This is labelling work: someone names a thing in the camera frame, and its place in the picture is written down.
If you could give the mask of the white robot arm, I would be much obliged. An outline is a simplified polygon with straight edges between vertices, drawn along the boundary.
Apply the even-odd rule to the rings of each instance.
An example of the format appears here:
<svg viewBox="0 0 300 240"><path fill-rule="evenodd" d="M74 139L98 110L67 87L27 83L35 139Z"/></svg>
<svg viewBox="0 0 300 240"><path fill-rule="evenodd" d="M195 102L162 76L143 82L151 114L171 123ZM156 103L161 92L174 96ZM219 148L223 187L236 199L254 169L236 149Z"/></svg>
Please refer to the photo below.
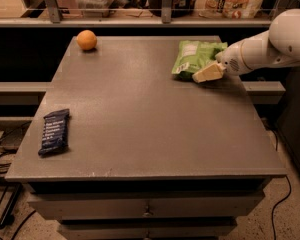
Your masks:
<svg viewBox="0 0 300 240"><path fill-rule="evenodd" d="M261 68L300 66L300 9L279 14L269 29L238 41L192 75L196 83L244 75Z"/></svg>

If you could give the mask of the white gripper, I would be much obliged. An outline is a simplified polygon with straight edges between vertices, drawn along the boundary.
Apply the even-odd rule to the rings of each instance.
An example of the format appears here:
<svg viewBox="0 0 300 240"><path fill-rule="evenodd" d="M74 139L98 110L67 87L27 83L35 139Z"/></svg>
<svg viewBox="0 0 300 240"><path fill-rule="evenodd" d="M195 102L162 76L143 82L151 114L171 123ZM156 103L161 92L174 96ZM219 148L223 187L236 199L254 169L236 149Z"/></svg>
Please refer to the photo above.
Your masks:
<svg viewBox="0 0 300 240"><path fill-rule="evenodd" d="M196 83L213 81L221 79L224 71L231 75L243 75L251 72L246 65L242 55L244 41L241 40L231 44L225 50L217 53L215 58L217 61L210 63L192 75L192 79Z"/></svg>

